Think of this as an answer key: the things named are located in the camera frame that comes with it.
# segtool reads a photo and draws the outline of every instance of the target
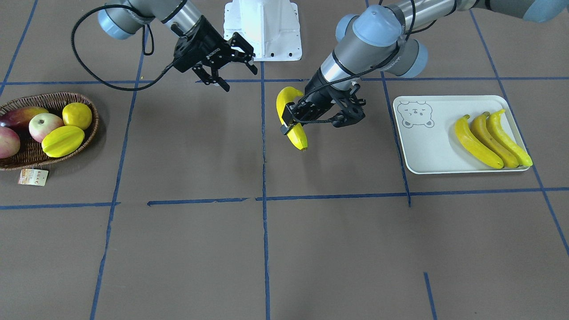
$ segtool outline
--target light blue joint cap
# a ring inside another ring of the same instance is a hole
[[[348,14],[341,18],[340,22],[338,22],[338,25],[336,26],[336,40],[338,42],[340,42],[346,35],[346,30],[348,29],[348,25],[350,24],[350,21],[352,21],[353,17],[357,16],[355,14]]]
[[[369,6],[354,22],[353,31],[362,41],[376,47],[394,44],[403,33],[395,14],[380,5]]]
[[[418,76],[419,73],[423,72],[423,70],[427,66],[428,62],[427,47],[425,47],[421,42],[417,41],[417,43],[419,44],[419,51],[417,52],[417,58],[415,59],[415,62],[413,63],[411,68],[409,68],[409,70],[407,70],[405,74],[400,75],[401,78],[414,78]]]
[[[114,21],[109,17],[109,14],[106,12],[106,10],[99,11],[98,18],[99,18],[99,25],[101,26],[101,28],[113,38],[124,40],[132,36],[132,34],[129,34],[125,30],[117,26],[114,23]]]
[[[568,6],[569,0],[535,0],[523,15],[523,19],[538,23],[547,22],[557,17]]]

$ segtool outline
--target toy banana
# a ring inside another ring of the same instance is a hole
[[[502,128],[502,123],[500,123],[500,116],[506,110],[501,109],[497,112],[492,113],[487,121],[486,126],[488,127],[488,132],[498,141],[502,146],[504,146],[508,151],[510,151],[516,158],[518,162],[524,166],[532,166],[533,161],[527,152],[513,141],[510,136]]]
[[[488,111],[479,115],[472,120],[470,124],[470,130],[472,134],[490,150],[494,151],[502,160],[504,161],[504,166],[508,168],[519,167],[518,159],[510,151],[508,151],[504,146],[502,146],[498,141],[496,141],[492,135],[488,132],[486,127],[486,118],[490,116]]]
[[[285,106],[290,102],[294,102],[294,98],[302,97],[302,95],[302,91],[293,87],[285,87],[281,92],[279,92],[279,95],[277,96],[277,113],[281,120],[281,125],[285,124],[282,117],[282,114],[285,111]],[[304,132],[302,124],[295,124],[292,129],[287,132],[286,136],[297,149],[304,151],[308,148],[308,139],[306,138],[306,133]]]
[[[470,131],[468,127],[468,119],[470,115],[465,114],[455,123],[455,135],[460,141],[460,144],[478,160],[484,162],[486,165],[495,168],[504,168],[504,161],[494,151],[486,147],[480,142]]]

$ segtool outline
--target bear drawing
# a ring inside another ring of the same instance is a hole
[[[432,120],[432,107],[422,101],[402,101],[397,106],[397,112],[401,115],[403,126],[410,128],[414,125],[424,125],[432,128],[435,122]]]

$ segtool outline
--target lemon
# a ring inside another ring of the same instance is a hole
[[[93,114],[86,104],[73,102],[65,106],[62,112],[63,123],[85,130],[91,125]]]

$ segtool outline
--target mango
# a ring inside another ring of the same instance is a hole
[[[48,111],[39,106],[25,106],[16,110],[8,111],[0,116],[0,126],[8,127],[14,131],[27,131],[30,120],[40,113]]]

